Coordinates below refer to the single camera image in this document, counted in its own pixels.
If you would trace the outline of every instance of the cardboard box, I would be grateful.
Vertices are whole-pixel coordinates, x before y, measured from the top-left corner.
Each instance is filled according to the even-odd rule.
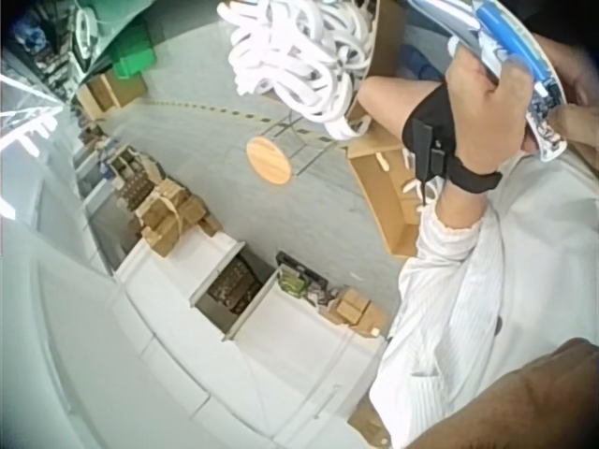
[[[144,227],[141,235],[153,251],[166,257],[179,241],[179,223],[174,215],[169,215],[156,230]]]
[[[334,306],[335,304],[329,304],[328,307],[318,307],[318,313],[336,326],[346,324],[344,318],[335,310],[333,310]]]
[[[405,167],[402,143],[378,123],[362,138],[350,143],[347,159],[371,208],[387,250],[398,257],[416,255],[419,216],[415,194],[404,194],[403,186],[415,177]],[[387,160],[385,171],[376,159]]]
[[[375,339],[387,327],[387,314],[376,304],[370,303],[359,321],[350,328],[367,339]]]
[[[364,397],[358,403],[347,424],[357,430],[371,447],[377,449],[390,447],[391,437],[368,397]]]
[[[166,178],[156,187],[158,193],[172,203],[175,208],[179,208],[189,197],[185,188],[174,180]]]
[[[104,117],[105,112],[115,106],[122,108],[148,90],[140,74],[129,80],[121,80],[114,71],[93,77],[77,91],[77,99],[92,120]]]
[[[203,202],[195,196],[191,195],[178,208],[181,217],[190,225],[195,225],[206,215]]]
[[[344,289],[330,307],[350,325],[356,325],[371,301],[355,288]]]
[[[110,98],[111,106],[114,105],[118,109],[125,107],[148,90],[140,73],[128,80],[121,80],[111,69],[98,75],[97,78],[102,82],[106,95]]]
[[[205,215],[204,218],[197,222],[197,224],[202,228],[202,231],[208,234],[209,237],[214,237],[218,231],[223,230],[220,222],[216,220],[216,217],[214,217],[214,215],[211,213]]]
[[[339,294],[339,298],[341,299],[341,301],[343,301],[343,303],[353,307],[360,313],[363,313],[371,302],[367,297],[362,295],[358,290],[356,290],[355,288],[351,288],[351,287],[345,288]]]
[[[172,212],[156,191],[152,191],[135,210],[140,220],[151,229],[156,229]]]

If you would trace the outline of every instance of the white wall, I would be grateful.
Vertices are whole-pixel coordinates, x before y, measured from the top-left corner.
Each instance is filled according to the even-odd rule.
[[[64,115],[61,125],[68,125]],[[60,129],[34,159],[2,153],[2,446],[227,449],[188,418],[112,314],[117,289],[92,269],[90,239]]]
[[[106,447],[225,449],[188,419],[137,357],[107,308],[116,286],[91,271],[80,271],[77,280],[70,272],[55,269],[55,264],[41,267],[41,300],[59,374],[70,380],[91,428]]]
[[[59,399],[39,344],[27,281],[29,262],[20,249],[16,225],[3,223],[0,257],[2,293],[2,446],[81,448]]]

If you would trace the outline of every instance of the gray floor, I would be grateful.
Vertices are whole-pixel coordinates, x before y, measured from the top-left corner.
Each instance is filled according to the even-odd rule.
[[[402,263],[387,254],[343,148],[322,141],[322,129],[306,121],[294,125],[298,132],[283,126],[284,105],[239,97],[226,60],[230,30],[216,22],[216,2],[176,3],[186,7],[159,2],[148,14],[159,42],[158,63],[144,74],[148,94],[112,111],[104,127],[202,196],[225,231],[267,262],[286,251],[333,284],[353,285],[396,311]],[[291,159],[295,176],[283,187],[248,164],[245,144],[262,134]]]

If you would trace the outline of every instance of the person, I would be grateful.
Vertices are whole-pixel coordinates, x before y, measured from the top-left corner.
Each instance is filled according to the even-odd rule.
[[[540,40],[549,44],[570,98],[592,107],[596,72],[586,63],[577,65],[582,72],[567,67],[586,61],[584,54]],[[599,341],[597,178],[572,152],[545,164],[521,150],[533,93],[526,67],[507,62],[496,86],[459,48],[446,82],[456,155],[471,171],[504,177],[486,195],[446,182],[422,211],[417,255],[402,269],[402,305],[370,393],[395,449],[565,341]],[[370,78],[358,100],[401,138],[411,111],[436,87]],[[558,114],[551,120],[569,126],[563,116],[572,110]]]
[[[599,348],[572,339],[507,373],[408,449],[591,449],[599,443]]]

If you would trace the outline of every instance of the white display table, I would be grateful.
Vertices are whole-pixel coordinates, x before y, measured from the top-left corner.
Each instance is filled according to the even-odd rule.
[[[194,231],[164,259],[141,241],[116,273],[129,299],[113,310],[158,380],[231,447],[239,439],[249,449],[368,447],[344,421],[374,378],[384,340],[334,326],[283,292],[276,273],[226,337],[190,305],[242,243]]]

